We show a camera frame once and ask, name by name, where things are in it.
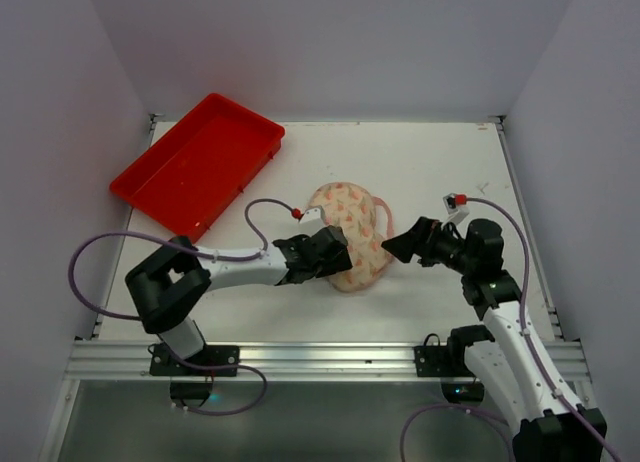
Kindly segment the floral mesh laundry bag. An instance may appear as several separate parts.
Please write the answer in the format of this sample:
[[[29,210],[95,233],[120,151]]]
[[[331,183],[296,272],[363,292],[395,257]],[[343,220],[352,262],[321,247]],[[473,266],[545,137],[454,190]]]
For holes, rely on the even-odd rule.
[[[354,293],[373,285],[392,262],[382,243],[394,236],[388,205],[363,187],[332,182],[319,187],[307,209],[320,208],[328,225],[340,227],[347,240],[352,268],[328,277],[334,289]]]

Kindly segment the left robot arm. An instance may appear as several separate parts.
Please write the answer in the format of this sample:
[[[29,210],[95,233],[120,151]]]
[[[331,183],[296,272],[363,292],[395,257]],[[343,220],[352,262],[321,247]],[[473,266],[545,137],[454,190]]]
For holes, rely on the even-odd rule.
[[[348,242],[334,226],[261,248],[231,251],[196,247],[180,236],[164,241],[131,269],[125,285],[144,331],[156,336],[172,355],[190,360],[206,345],[190,317],[205,294],[246,285],[301,284],[351,268]]]

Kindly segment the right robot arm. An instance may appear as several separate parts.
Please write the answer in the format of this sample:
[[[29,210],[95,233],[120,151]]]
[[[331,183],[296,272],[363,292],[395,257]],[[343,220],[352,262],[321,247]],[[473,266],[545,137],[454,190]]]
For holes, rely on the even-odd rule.
[[[452,330],[447,348],[498,406],[516,460],[600,460],[606,421],[571,389],[537,334],[518,283],[503,267],[497,223],[474,219],[460,236],[453,225],[422,217],[382,246],[402,263],[416,258],[460,274],[480,322]]]

